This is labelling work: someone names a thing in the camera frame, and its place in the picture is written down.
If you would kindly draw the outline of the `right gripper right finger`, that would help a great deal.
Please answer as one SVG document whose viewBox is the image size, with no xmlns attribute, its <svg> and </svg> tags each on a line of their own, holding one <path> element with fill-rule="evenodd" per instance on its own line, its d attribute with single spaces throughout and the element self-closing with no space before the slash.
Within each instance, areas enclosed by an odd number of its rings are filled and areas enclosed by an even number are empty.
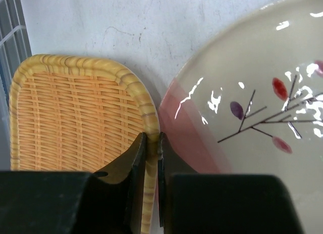
<svg viewBox="0 0 323 234">
<path fill-rule="evenodd" d="M 159 224 L 164 233 L 303 233 L 284 183 L 263 174 L 201 174 L 158 146 Z"/>
</svg>

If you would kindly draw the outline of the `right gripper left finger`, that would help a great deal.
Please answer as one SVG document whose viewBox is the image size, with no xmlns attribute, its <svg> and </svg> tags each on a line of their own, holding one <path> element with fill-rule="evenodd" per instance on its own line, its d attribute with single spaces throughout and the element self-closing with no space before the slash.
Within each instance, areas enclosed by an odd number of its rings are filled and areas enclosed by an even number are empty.
<svg viewBox="0 0 323 234">
<path fill-rule="evenodd" d="M 1 172 L 1 233 L 140 233 L 147 136 L 96 172 Z"/>
</svg>

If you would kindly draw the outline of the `square bamboo-pattern tray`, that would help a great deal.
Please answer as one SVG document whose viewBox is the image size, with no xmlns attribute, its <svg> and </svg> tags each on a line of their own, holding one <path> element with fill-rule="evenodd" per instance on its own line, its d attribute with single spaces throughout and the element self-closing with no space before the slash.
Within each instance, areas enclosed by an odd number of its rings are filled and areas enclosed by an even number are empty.
<svg viewBox="0 0 323 234">
<path fill-rule="evenodd" d="M 150 233 L 160 133 L 140 79 L 108 59 L 38 54 L 17 68 L 9 95 L 11 170 L 96 171 L 147 135 L 141 233 Z"/>
</svg>

